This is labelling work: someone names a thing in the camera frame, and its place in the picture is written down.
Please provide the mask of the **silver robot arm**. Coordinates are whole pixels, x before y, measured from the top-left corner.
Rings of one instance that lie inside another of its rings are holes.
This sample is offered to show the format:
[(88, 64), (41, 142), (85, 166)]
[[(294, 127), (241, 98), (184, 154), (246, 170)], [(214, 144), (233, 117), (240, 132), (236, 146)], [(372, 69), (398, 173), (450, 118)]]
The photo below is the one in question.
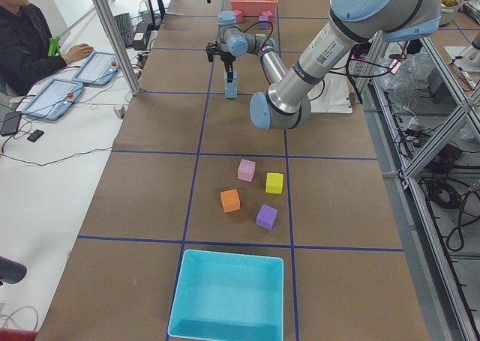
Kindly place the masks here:
[(292, 129), (310, 117), (308, 93), (355, 45), (367, 43), (377, 32), (386, 42), (427, 37), (439, 27), (440, 4), (441, 0), (331, 0), (329, 21), (291, 68), (285, 67), (270, 38), (241, 31), (235, 14), (224, 11), (217, 17), (219, 38), (205, 50), (208, 60), (220, 56), (228, 82), (236, 58), (256, 55), (270, 85), (250, 99), (252, 124), (261, 130)]

